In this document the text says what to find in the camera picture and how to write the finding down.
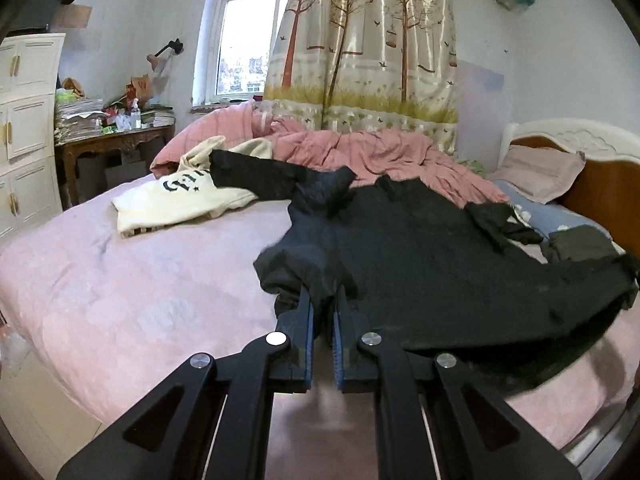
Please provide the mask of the cream printed hoodie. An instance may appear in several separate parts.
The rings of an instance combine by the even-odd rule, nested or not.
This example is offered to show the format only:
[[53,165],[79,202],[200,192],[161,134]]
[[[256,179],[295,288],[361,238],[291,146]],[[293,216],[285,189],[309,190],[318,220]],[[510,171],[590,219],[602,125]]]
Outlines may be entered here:
[[253,139],[224,148],[224,136],[211,136],[182,155],[173,174],[130,188],[112,199],[116,228],[123,237],[151,232],[201,217],[211,219],[241,209],[257,196],[242,188],[218,188],[209,172],[213,151],[272,159],[272,143]]

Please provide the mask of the blue floral pillow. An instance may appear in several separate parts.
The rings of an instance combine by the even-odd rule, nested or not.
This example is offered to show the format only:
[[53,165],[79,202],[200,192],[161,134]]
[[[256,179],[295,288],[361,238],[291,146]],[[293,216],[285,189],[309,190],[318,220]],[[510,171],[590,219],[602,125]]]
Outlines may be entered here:
[[610,232],[598,222],[576,214],[561,205],[532,202],[518,192],[515,186],[506,181],[495,181],[495,186],[509,197],[509,202],[515,209],[518,218],[545,238],[556,231],[574,229],[578,226],[591,226],[602,232],[609,240],[612,238]]

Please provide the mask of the pink plaid quilt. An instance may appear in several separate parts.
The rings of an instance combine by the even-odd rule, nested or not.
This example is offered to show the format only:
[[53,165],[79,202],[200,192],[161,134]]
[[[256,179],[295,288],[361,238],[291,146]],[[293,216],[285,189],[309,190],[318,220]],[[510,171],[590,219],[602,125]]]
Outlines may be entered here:
[[180,170],[186,154],[210,138],[221,140],[226,150],[266,139],[274,159],[324,171],[346,166],[356,174],[356,185],[370,185],[383,174],[395,181],[419,179],[459,207],[508,200],[497,185],[439,151],[422,133],[397,128],[350,133],[309,130],[294,119],[264,112],[252,101],[214,110],[192,122],[155,156],[152,174],[159,179]]

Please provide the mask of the pink pillow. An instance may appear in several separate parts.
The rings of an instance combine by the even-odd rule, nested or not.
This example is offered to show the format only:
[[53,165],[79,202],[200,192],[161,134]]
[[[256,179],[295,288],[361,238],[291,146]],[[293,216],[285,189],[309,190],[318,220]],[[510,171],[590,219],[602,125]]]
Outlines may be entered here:
[[512,144],[491,181],[506,181],[532,202],[546,204],[565,194],[585,169],[582,152]]

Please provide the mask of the clear spray bottle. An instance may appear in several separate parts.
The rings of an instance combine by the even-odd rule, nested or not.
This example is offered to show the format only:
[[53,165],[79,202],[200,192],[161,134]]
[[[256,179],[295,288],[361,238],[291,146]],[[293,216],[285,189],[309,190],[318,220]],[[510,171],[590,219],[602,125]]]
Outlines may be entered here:
[[139,107],[139,100],[137,98],[134,98],[131,102],[129,117],[132,130],[142,128],[141,112]]

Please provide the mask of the stack of papers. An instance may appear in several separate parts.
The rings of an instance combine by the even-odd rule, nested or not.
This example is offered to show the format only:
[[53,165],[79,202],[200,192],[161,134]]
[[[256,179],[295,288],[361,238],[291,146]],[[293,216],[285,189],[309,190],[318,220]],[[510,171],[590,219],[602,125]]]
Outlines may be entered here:
[[54,111],[56,145],[102,134],[102,122],[105,117],[102,99],[57,102]]

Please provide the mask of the white cabinet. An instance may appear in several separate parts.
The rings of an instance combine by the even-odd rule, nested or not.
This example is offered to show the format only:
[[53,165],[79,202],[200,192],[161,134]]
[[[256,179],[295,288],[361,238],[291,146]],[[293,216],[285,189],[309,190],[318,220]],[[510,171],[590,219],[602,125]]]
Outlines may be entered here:
[[54,158],[54,103],[65,36],[1,44],[1,241],[62,211]]

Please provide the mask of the window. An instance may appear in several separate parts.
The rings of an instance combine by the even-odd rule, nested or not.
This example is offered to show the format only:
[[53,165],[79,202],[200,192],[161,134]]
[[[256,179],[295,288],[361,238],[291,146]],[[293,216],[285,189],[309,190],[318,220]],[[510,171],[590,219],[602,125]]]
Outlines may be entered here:
[[194,107],[262,94],[287,1],[205,0],[194,63]]

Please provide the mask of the folded dark green jacket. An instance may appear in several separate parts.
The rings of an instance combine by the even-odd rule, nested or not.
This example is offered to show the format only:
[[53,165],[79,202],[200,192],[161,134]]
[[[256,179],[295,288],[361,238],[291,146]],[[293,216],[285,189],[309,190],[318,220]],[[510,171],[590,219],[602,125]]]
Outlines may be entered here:
[[575,226],[552,232],[540,248],[549,262],[576,262],[620,255],[612,240],[593,226]]

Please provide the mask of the pink bed sheet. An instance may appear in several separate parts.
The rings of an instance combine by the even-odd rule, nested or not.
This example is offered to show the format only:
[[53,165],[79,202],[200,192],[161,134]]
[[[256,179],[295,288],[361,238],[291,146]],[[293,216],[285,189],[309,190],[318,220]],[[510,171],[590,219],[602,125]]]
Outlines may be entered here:
[[[282,313],[254,263],[291,227],[288,203],[121,238],[96,202],[67,211],[1,253],[1,304],[64,386],[112,422],[190,354],[241,350]],[[639,364],[632,300],[579,359],[507,395],[556,446],[631,387]]]

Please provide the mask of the pink desk lamp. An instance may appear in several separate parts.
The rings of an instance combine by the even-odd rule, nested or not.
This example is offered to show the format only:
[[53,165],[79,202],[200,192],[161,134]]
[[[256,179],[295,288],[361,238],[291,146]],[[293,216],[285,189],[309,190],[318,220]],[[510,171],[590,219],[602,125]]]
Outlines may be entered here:
[[160,48],[154,54],[148,54],[146,56],[146,60],[151,66],[151,70],[153,73],[160,73],[166,63],[168,62],[171,55],[179,55],[184,50],[184,44],[179,39],[169,40],[167,44]]

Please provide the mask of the black puffer jacket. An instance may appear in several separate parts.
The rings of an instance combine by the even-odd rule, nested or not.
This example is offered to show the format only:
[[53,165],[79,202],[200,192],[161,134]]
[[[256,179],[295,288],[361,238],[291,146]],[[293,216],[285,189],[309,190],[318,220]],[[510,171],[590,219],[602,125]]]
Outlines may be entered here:
[[505,203],[458,206],[422,181],[302,166],[216,150],[220,188],[286,200],[291,227],[254,267],[274,310],[302,290],[320,316],[338,297],[402,348],[449,352],[505,393],[533,389],[579,359],[629,307],[639,267],[612,252],[543,263]]

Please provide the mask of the tree pattern curtain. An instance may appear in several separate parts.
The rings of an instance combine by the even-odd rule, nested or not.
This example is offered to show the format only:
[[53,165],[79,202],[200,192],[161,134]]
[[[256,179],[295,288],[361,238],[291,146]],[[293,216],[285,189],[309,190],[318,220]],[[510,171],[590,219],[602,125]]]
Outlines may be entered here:
[[262,108],[311,130],[398,128],[456,149],[451,0],[288,0]]

